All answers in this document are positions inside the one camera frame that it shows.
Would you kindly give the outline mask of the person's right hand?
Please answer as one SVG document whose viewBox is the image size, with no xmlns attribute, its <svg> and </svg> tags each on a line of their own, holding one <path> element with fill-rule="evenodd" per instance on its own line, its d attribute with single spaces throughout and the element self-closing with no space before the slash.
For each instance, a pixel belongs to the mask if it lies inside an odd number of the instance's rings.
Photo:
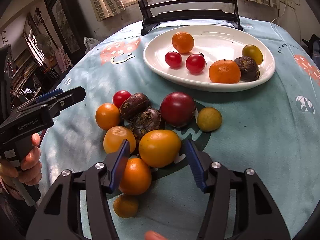
<svg viewBox="0 0 320 240">
<path fill-rule="evenodd" d="M 160 235 L 155 231 L 147 231 L 144 235 L 145 240 L 168 240 L 164 236 Z"/>
</svg>

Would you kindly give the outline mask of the person's left hand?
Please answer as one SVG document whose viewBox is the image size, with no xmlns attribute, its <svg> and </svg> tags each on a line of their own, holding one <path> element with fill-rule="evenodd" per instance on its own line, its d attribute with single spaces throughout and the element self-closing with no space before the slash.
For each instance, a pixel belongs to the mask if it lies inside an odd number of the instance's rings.
<svg viewBox="0 0 320 240">
<path fill-rule="evenodd" d="M 1 160 L 1 182 L 8 194 L 17 200 L 22 200 L 22 196 L 16 189 L 10 178 L 17 178 L 21 183 L 28 186 L 38 184 L 42 178 L 42 164 L 40 162 L 41 151 L 38 148 L 41 138 L 38 133 L 31 137 L 33 149 L 21 162 L 21 172 L 18 172 L 7 160 Z"/>
</svg>

